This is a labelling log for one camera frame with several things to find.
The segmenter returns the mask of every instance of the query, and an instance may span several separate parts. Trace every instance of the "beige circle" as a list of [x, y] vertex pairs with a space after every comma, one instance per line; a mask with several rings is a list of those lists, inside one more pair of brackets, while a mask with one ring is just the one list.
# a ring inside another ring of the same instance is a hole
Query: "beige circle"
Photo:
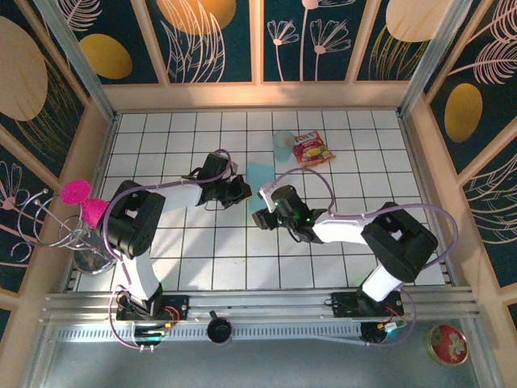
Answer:
[[0, 16], [0, 112], [32, 120], [47, 98], [45, 59], [36, 42], [16, 23]]
[[389, 0], [386, 27], [403, 42], [430, 40], [451, 0]]

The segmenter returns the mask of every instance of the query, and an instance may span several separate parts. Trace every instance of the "orange snack packet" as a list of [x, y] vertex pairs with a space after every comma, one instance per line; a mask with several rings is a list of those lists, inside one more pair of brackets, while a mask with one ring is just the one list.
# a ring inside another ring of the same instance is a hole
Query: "orange snack packet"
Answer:
[[336, 157], [326, 147], [317, 131], [296, 136], [292, 152], [302, 167], [314, 167]]

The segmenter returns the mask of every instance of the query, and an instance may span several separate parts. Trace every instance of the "white grid floor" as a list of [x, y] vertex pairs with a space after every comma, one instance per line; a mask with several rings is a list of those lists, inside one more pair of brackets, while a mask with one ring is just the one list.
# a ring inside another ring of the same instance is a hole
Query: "white grid floor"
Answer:
[[[304, 134], [317, 129], [336, 159], [315, 169], [333, 185], [341, 213], [379, 209], [386, 201], [418, 203], [420, 196], [391, 111], [188, 112], [124, 114], [103, 185], [110, 200], [119, 184], [169, 182], [201, 167], [208, 152], [224, 148], [246, 173], [249, 162], [275, 168], [277, 176], [298, 167], [292, 156], [277, 162], [272, 131]], [[322, 182], [296, 174], [295, 186], [310, 208], [329, 203]], [[307, 289], [356, 287], [377, 266], [366, 246], [333, 242], [296, 243], [286, 230], [258, 229], [247, 203], [222, 211], [178, 209], [161, 219], [151, 248], [153, 268], [164, 290]], [[411, 210], [420, 222], [426, 214]], [[120, 268], [98, 276], [79, 275], [77, 291], [108, 291], [124, 282]], [[442, 268], [422, 272], [416, 285], [444, 284]]]

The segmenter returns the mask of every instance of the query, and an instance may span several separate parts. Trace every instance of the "pink fluffy object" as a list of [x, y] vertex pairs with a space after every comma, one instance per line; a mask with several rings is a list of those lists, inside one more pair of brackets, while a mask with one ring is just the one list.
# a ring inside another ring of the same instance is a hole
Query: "pink fluffy object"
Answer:
[[100, 198], [88, 198], [91, 192], [90, 184], [84, 179], [76, 179], [63, 186], [60, 198], [64, 204], [80, 205], [82, 220], [91, 228], [97, 228], [108, 202]]

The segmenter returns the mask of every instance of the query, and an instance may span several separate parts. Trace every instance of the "clear plastic cup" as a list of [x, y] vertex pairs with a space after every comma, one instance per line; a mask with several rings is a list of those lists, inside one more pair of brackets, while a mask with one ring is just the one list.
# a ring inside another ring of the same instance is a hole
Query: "clear plastic cup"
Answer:
[[294, 146], [294, 135], [289, 131], [278, 131], [273, 133], [273, 154], [279, 162], [285, 162], [292, 154]]

